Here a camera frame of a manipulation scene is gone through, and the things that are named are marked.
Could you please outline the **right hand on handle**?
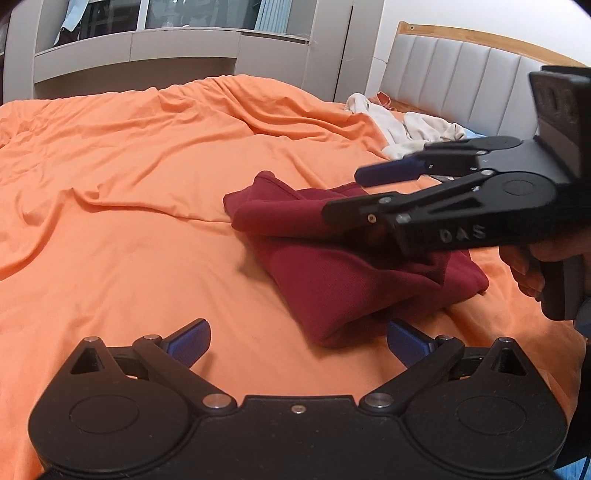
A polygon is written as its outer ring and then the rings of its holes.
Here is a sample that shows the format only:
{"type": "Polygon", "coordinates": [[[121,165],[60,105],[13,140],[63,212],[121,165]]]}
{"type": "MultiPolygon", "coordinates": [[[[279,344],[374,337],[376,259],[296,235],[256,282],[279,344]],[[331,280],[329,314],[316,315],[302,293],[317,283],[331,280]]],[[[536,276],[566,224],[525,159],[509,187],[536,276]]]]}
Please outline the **right hand on handle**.
{"type": "Polygon", "coordinates": [[[590,337],[590,233],[579,232],[527,247],[502,247],[502,260],[520,290],[541,303],[553,321],[568,320],[590,337]]]}

